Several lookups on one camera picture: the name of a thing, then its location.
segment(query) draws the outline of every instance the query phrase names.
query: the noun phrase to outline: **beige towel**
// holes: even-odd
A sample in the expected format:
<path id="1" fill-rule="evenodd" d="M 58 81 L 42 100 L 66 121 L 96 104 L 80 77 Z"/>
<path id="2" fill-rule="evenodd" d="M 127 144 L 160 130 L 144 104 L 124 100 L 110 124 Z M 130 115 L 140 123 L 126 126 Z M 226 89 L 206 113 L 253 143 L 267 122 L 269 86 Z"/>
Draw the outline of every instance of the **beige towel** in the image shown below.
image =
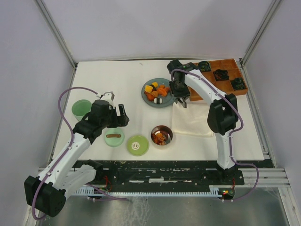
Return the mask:
<path id="1" fill-rule="evenodd" d="M 207 123 L 208 112 L 207 104 L 187 103 L 187 108 L 183 108 L 180 103 L 174 103 L 171 129 L 174 133 L 211 137 L 213 132 Z"/>

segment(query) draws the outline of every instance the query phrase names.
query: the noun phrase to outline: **tabletop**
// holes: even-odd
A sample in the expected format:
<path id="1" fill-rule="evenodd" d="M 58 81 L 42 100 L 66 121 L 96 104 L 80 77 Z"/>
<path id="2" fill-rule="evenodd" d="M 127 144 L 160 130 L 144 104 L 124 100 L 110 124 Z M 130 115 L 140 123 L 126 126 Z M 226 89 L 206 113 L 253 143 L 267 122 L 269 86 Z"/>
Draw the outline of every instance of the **tabletop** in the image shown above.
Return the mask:
<path id="1" fill-rule="evenodd" d="M 198 62 L 199 60 L 181 60 L 182 63 L 191 61 Z M 150 79 L 170 79 L 166 68 L 169 62 L 170 60 L 137 60 L 80 62 L 78 64 L 72 86 L 87 87 L 99 93 L 113 91 L 115 106 L 124 104 L 125 111 L 130 118 L 129 124 L 121 128 L 125 134 L 125 141 L 121 146 L 107 146 L 104 136 L 101 135 L 81 155 L 80 160 L 209 161 L 217 159 L 214 136 L 194 137 L 174 134 L 171 144 L 164 150 L 157 149 L 151 140 L 151 130 L 155 126 L 171 127 L 172 106 L 154 108 L 147 105 L 141 97 L 141 89 Z M 77 120 L 72 115 L 71 107 L 80 99 L 94 102 L 97 97 L 86 90 L 71 91 L 64 115 L 72 127 L 75 126 Z M 237 160 L 264 160 L 247 98 L 237 96 L 237 101 L 238 111 L 245 125 L 241 131 L 233 135 L 234 156 Z M 143 135 L 150 143 L 147 153 L 139 157 L 131 155 L 126 147 L 127 140 L 134 135 Z M 59 130 L 54 157 L 69 139 L 70 131 L 63 122 Z"/>

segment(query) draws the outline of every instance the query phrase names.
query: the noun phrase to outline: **white wall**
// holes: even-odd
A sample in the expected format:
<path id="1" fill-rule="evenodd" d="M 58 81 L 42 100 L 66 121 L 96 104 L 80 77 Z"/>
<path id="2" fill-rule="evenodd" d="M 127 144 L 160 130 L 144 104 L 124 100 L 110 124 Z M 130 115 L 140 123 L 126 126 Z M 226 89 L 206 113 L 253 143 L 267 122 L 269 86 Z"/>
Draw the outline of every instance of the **white wall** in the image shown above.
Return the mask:
<path id="1" fill-rule="evenodd" d="M 286 0 L 259 42 L 247 71 L 278 166 L 301 209 L 301 1 Z"/>
<path id="2" fill-rule="evenodd" d="M 0 225 L 18 226 L 24 181 L 45 164 L 59 124 L 57 99 L 72 68 L 33 0 L 0 3 Z"/>
<path id="3" fill-rule="evenodd" d="M 74 59 L 243 57 L 272 0 L 44 0 Z"/>

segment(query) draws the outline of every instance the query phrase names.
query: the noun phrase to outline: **wooden box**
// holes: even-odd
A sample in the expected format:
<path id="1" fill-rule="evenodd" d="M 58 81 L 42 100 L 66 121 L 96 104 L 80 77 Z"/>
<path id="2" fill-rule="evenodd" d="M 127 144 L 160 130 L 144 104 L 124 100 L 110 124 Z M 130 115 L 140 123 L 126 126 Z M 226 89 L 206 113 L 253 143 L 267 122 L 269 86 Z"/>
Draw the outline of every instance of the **wooden box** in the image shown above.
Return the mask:
<path id="1" fill-rule="evenodd" d="M 235 62 L 234 59 L 227 59 L 227 60 L 214 60 L 209 61 L 209 64 L 211 66 L 210 72 L 202 72 L 202 74 L 212 83 L 214 84 L 218 89 L 221 91 L 224 91 L 227 94 L 233 93 L 234 95 L 245 95 L 248 92 L 248 87 L 246 86 L 245 80 Z M 216 81 L 213 72 L 217 69 L 227 70 L 229 80 L 227 81 Z M 245 83 L 245 89 L 242 90 L 234 90 L 231 84 L 231 81 L 235 78 L 242 78 Z M 196 91 L 194 91 L 192 88 L 188 87 L 190 91 L 190 101 L 196 101 L 196 100 L 202 100 Z"/>

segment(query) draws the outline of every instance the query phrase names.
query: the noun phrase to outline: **blue plate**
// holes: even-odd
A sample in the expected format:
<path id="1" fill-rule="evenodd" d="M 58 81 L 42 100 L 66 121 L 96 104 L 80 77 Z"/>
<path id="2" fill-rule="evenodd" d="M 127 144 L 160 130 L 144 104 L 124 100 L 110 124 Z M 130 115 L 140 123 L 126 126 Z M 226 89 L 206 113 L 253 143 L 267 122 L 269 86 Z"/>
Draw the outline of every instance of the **blue plate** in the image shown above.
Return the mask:
<path id="1" fill-rule="evenodd" d="M 142 99 L 145 101 L 145 103 L 147 103 L 149 106 L 152 107 L 158 107 L 158 108 L 162 108 L 162 107 L 167 107 L 170 106 L 174 103 L 174 97 L 171 95 L 171 91 L 168 92 L 168 95 L 166 97 L 162 97 L 161 95 L 159 95 L 159 98 L 162 99 L 162 103 L 161 104 L 155 104 L 153 101 L 149 101 L 144 93 L 144 88 L 145 85 L 151 85 L 153 82 L 157 82 L 158 85 L 160 86 L 161 84 L 164 84 L 166 87 L 169 87 L 169 80 L 167 79 L 163 79 L 163 78 L 156 78 L 156 79 L 151 79 L 148 82 L 146 82 L 141 90 L 141 96 Z"/>

